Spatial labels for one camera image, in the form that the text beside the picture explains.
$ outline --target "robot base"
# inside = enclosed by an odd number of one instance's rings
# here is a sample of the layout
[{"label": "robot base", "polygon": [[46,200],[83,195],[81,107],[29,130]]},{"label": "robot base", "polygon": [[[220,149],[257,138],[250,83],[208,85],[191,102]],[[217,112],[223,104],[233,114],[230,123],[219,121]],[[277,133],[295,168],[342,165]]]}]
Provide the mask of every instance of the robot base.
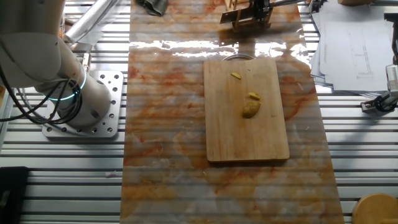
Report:
[{"label": "robot base", "polygon": [[[91,76],[105,84],[111,94],[111,104],[106,115],[92,126],[71,127],[68,124],[43,125],[43,135],[48,138],[112,138],[118,133],[120,105],[122,97],[123,79],[121,72],[91,71]],[[47,105],[45,117],[48,118],[54,109],[54,104]]]}]

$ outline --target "wooden cutting board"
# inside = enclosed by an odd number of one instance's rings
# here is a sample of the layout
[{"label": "wooden cutting board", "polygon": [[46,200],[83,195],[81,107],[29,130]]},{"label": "wooden cutting board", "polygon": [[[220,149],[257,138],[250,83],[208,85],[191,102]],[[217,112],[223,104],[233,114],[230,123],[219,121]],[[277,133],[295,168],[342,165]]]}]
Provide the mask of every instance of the wooden cutting board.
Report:
[{"label": "wooden cutting board", "polygon": [[[241,79],[231,75],[240,74]],[[284,160],[289,146],[273,58],[241,61],[206,61],[206,148],[210,162]],[[261,97],[260,109],[242,117],[247,102]]]}]

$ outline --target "round wooden object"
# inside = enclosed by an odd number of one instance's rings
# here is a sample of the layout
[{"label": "round wooden object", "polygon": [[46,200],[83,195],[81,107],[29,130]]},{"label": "round wooden object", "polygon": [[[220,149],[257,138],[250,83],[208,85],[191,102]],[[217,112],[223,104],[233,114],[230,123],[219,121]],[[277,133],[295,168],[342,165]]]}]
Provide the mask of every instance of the round wooden object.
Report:
[{"label": "round wooden object", "polygon": [[353,209],[353,224],[381,224],[393,219],[398,219],[398,200],[391,195],[368,195]]}]

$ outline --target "marble surface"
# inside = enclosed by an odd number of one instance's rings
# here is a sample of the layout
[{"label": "marble surface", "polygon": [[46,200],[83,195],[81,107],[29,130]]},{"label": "marble surface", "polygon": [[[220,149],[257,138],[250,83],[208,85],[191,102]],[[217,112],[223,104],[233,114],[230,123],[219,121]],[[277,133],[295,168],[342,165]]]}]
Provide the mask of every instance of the marble surface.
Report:
[{"label": "marble surface", "polygon": [[[131,6],[121,223],[344,223],[296,5],[271,28],[219,24],[223,0]],[[274,57],[290,159],[210,164],[203,61]]]}]

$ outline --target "potato piece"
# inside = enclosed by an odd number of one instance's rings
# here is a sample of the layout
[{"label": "potato piece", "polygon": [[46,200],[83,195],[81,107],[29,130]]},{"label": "potato piece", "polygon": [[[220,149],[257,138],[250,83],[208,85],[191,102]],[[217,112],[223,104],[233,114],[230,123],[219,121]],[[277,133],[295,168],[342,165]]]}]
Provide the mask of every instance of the potato piece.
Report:
[{"label": "potato piece", "polygon": [[250,101],[246,103],[242,110],[242,117],[252,118],[260,109],[260,103],[257,101]]},{"label": "potato piece", "polygon": [[249,96],[253,99],[260,100],[260,96],[257,93],[249,93]]},{"label": "potato piece", "polygon": [[236,73],[236,72],[231,73],[231,75],[236,77],[236,78],[238,78],[238,79],[241,79],[241,75]]}]

